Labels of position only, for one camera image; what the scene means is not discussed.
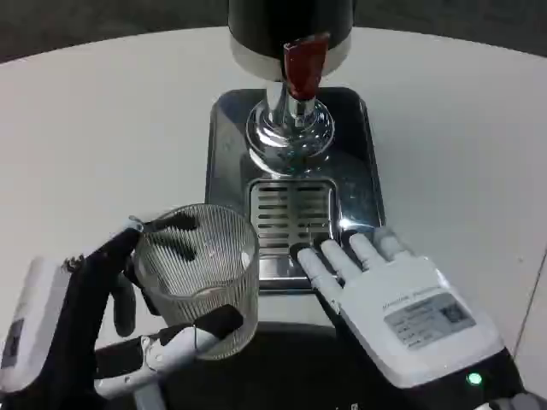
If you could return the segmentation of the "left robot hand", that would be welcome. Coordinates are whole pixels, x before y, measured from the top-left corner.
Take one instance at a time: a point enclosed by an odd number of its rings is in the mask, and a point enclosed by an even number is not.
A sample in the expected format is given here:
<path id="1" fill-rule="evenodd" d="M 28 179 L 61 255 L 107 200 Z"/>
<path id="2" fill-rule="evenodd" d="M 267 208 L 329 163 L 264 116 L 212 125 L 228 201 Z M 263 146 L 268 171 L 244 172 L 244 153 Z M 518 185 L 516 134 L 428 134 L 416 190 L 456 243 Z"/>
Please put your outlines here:
<path id="1" fill-rule="evenodd" d="M 96 348 L 108 301 L 126 333 L 134 329 L 128 262 L 150 228 L 194 228 L 179 214 L 164 220 L 131 218 L 87 256 L 62 263 L 38 257 L 29 266 L 1 357 L 5 409 L 102 409 L 111 399 L 157 384 L 222 343 L 244 323 L 226 304 L 189 324 Z"/>

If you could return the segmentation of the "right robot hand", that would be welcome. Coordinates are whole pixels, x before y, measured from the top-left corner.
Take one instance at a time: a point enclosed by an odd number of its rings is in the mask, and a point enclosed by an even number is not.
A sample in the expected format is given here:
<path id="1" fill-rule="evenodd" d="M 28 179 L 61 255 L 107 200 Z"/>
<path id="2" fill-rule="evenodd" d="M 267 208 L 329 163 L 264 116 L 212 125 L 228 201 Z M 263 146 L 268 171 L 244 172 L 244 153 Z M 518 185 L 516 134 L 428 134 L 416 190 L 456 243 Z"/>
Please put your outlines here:
<path id="1" fill-rule="evenodd" d="M 291 246 L 340 334 L 418 405 L 474 409 L 524 391 L 488 315 L 389 228 Z"/>

